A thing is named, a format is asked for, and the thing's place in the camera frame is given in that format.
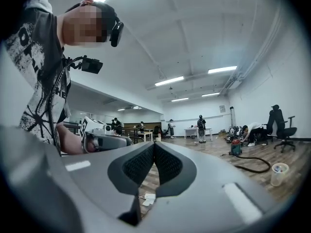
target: hand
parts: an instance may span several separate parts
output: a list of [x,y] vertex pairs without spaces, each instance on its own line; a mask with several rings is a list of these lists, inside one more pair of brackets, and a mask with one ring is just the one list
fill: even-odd
[[89,153],[93,153],[93,152],[96,151],[96,148],[95,148],[95,145],[94,145],[94,143],[93,143],[93,139],[92,139],[92,138],[87,139],[86,150],[87,150]]

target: black cable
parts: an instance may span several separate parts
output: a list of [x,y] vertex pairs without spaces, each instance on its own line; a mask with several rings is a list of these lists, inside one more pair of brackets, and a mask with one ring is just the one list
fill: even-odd
[[80,56],[80,57],[77,57],[71,61],[69,61],[65,67],[62,69],[62,71],[60,72],[60,74],[58,75],[57,79],[56,79],[56,82],[53,86],[53,89],[50,93],[50,97],[49,97],[49,122],[50,122],[50,128],[51,128],[51,133],[52,133],[52,138],[53,138],[53,141],[54,141],[54,145],[56,146],[59,154],[61,153],[61,150],[57,144],[57,141],[56,141],[56,136],[55,136],[55,127],[54,127],[54,122],[53,122],[53,114],[52,114],[52,105],[53,105],[53,99],[54,99],[54,95],[55,95],[55,90],[56,88],[58,87],[59,85],[59,82],[61,81],[66,69],[73,63],[73,62],[76,62],[78,60],[82,60],[84,57]]
[[269,162],[267,162],[266,160],[264,160],[264,159],[261,159],[261,158],[258,158],[258,157],[241,157],[241,156],[237,156],[237,155],[235,155],[233,153],[231,153],[231,154],[234,155],[235,157],[240,158],[240,159],[256,159],[256,160],[260,160],[260,161],[263,161],[265,164],[268,165],[268,167],[266,169],[260,170],[260,171],[249,169],[249,168],[244,167],[244,166],[234,165],[237,168],[244,169],[244,170],[252,172],[252,173],[265,173],[265,172],[268,172],[270,170],[270,168],[271,168],[271,164]]

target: pants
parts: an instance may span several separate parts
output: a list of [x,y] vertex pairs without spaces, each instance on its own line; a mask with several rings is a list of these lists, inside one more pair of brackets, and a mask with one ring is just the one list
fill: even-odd
[[251,133],[249,135],[249,142],[250,143],[253,143],[254,142],[254,139],[255,139],[255,134],[259,134],[263,131],[263,128],[257,128],[257,129],[253,129],[251,130]]
[[199,142],[205,142],[205,130],[204,129],[200,129],[199,130]]

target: white table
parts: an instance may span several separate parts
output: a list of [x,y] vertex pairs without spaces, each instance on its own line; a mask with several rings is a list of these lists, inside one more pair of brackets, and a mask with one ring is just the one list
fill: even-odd
[[140,132],[137,133],[138,135],[143,135],[144,136],[144,142],[146,141],[146,135],[151,135],[151,141],[153,141],[153,132]]
[[[209,136],[210,136],[210,140],[213,141],[213,129],[211,127],[206,127],[205,129],[205,134],[206,134],[206,130],[209,131]],[[196,137],[199,138],[199,128],[189,128],[189,129],[185,129],[185,139],[187,137],[187,131],[195,131],[196,132]]]

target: white clothing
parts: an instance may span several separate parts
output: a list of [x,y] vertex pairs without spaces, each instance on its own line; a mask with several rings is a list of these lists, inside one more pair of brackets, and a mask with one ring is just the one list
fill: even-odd
[[248,128],[248,132],[251,132],[254,129],[263,128],[263,125],[261,123],[258,123],[258,122],[252,122],[252,123],[247,125],[247,128]]

